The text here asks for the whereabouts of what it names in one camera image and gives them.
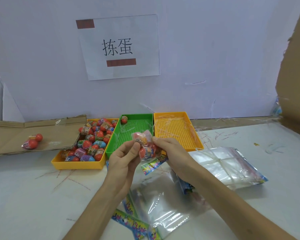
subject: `plastic tray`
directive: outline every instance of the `plastic tray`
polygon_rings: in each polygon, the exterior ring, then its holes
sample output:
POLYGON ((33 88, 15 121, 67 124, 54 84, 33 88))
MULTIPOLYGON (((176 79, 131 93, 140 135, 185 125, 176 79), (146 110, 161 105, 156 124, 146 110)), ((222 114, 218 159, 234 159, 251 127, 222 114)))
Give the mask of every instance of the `plastic tray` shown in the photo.
POLYGON ((141 113, 141 114, 123 114, 113 131, 112 137, 109 141, 108 147, 105 150, 107 157, 109 158, 111 154, 125 141, 132 140, 131 133, 134 132, 144 132, 149 130, 152 134, 153 127, 153 114, 152 113, 141 113), (128 117, 128 122, 125 125, 120 124, 122 116, 128 117))
MULTIPOLYGON (((100 119, 87 119, 88 121, 98 121, 100 119)), ((61 157, 61 153, 62 151, 60 151, 55 157, 54 159, 52 159, 51 163, 53 164, 53 166, 60 170, 60 169, 102 169, 103 166, 106 163, 106 153, 103 154, 102 158, 100 161, 65 161, 64 158, 61 157)))
POLYGON ((204 147, 186 112, 154 113, 153 117, 156 137, 173 137, 187 152, 204 147))

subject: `chinese characters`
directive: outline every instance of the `chinese characters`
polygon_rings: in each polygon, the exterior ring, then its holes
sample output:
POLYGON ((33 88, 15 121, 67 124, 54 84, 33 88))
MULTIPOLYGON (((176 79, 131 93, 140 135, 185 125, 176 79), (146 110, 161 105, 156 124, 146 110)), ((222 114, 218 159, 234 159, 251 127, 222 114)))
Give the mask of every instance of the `chinese characters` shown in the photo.
MULTIPOLYGON (((131 38, 128 38, 128 39, 118 39, 120 40, 120 44, 118 45, 118 47, 120 47, 120 50, 121 50, 121 53, 119 53, 119 55, 122 55, 122 54, 129 54, 131 52, 131 46, 132 43, 131 43, 131 38)), ((103 51, 105 51, 105 56, 108 56, 108 55, 112 55, 114 56, 115 55, 115 52, 116 54, 118 54, 117 52, 117 47, 114 47, 115 46, 115 41, 114 40, 109 40, 109 42, 106 42, 105 40, 103 40, 103 45, 104 45, 104 48, 102 49, 103 51)))

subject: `right hand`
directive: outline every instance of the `right hand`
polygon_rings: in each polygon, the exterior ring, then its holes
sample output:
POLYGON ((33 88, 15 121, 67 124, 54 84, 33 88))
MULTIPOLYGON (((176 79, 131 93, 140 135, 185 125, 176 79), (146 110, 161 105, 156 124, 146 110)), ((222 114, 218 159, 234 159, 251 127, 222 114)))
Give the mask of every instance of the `right hand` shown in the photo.
POLYGON ((152 137, 153 142, 161 147, 168 156, 167 163, 173 171, 188 183, 192 181, 193 171, 199 164, 180 145, 175 138, 152 137))

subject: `left hand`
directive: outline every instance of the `left hand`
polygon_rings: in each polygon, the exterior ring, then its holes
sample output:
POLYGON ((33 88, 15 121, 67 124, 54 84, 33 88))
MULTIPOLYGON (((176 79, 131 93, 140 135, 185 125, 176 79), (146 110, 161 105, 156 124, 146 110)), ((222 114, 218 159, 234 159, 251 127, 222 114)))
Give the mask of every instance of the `left hand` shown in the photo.
POLYGON ((120 202, 127 196, 136 167, 140 163, 140 144, 126 141, 109 158, 109 168, 104 183, 114 190, 115 200, 120 202))

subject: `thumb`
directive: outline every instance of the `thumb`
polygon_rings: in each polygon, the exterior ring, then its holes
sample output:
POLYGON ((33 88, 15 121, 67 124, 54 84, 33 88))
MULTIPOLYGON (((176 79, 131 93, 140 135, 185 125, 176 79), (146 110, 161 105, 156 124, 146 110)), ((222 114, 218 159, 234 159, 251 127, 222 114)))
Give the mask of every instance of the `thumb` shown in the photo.
POLYGON ((162 138, 153 136, 152 140, 158 147, 161 147, 164 151, 169 150, 169 147, 171 146, 170 143, 164 141, 162 138))
POLYGON ((134 158, 139 156, 139 150, 140 150, 140 144, 135 142, 132 146, 132 148, 129 150, 127 155, 125 155, 122 159, 124 159, 125 163, 128 164, 131 162, 134 158))

